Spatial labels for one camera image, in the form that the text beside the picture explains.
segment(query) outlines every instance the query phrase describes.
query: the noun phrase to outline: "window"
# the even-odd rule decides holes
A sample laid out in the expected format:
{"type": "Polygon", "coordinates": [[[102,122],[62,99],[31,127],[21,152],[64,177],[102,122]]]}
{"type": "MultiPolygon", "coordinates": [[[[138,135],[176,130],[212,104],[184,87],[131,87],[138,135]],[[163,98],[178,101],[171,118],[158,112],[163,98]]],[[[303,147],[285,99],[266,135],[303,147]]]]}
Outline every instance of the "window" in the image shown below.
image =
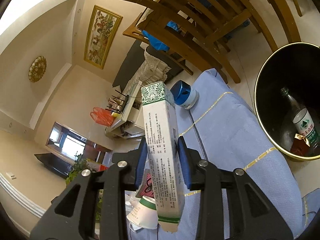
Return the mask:
{"type": "Polygon", "coordinates": [[[83,154],[85,144],[67,135],[62,147],[62,153],[71,159],[76,159],[76,155],[83,154]]]}
{"type": "Polygon", "coordinates": [[[61,129],[59,129],[57,126],[54,126],[54,127],[52,128],[52,132],[51,132],[51,134],[50,134],[50,139],[51,139],[53,142],[57,143],[58,140],[59,140],[59,137],[60,137],[60,133],[61,133],[61,129]]]}

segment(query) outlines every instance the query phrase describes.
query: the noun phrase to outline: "trash can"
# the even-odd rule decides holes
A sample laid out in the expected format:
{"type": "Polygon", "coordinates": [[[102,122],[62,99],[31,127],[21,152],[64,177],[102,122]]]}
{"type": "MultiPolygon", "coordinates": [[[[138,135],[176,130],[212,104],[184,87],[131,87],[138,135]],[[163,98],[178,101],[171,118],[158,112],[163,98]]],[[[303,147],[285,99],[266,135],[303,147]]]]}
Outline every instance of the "trash can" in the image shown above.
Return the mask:
{"type": "Polygon", "coordinates": [[[254,107],[260,126],[282,153],[296,161],[320,158],[290,152],[297,130],[290,119],[290,105],[280,90],[289,90],[302,99],[317,131],[320,132],[320,48],[296,42],[274,52],[263,64],[254,87],[254,107]]]}

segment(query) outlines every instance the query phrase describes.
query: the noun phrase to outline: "blue bottle cap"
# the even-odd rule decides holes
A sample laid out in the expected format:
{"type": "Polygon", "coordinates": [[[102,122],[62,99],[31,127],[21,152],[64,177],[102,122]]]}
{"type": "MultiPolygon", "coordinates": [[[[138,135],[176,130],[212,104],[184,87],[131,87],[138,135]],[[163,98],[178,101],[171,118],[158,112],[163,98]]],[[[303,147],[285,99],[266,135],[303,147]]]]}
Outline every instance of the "blue bottle cap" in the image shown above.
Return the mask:
{"type": "Polygon", "coordinates": [[[179,80],[173,85],[170,91],[173,94],[175,104],[180,106],[188,99],[191,87],[189,84],[179,80]]]}

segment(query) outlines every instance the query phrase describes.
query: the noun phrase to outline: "blue plastic bag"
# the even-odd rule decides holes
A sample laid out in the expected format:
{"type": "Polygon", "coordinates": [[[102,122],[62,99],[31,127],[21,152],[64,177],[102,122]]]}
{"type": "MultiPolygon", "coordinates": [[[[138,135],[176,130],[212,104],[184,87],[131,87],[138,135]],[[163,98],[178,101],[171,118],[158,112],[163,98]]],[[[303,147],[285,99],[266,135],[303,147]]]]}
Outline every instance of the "blue plastic bag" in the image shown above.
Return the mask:
{"type": "MultiPolygon", "coordinates": [[[[167,26],[171,27],[175,31],[179,30],[178,25],[173,21],[168,22],[167,26]]],[[[154,47],[156,50],[168,51],[170,49],[162,41],[160,41],[157,38],[155,38],[154,36],[150,35],[148,32],[142,31],[142,34],[149,39],[151,46],[154,47]]]]}

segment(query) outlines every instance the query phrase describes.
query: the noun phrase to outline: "framed painting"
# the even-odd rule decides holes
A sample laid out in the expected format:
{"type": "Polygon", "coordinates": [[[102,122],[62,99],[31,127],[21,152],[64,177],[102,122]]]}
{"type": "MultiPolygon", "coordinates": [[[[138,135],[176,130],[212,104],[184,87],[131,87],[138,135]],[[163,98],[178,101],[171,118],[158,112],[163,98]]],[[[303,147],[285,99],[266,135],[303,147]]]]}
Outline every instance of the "framed painting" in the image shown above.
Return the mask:
{"type": "Polygon", "coordinates": [[[93,7],[85,42],[85,61],[103,69],[121,20],[122,16],[114,12],[97,5],[93,7]]]}

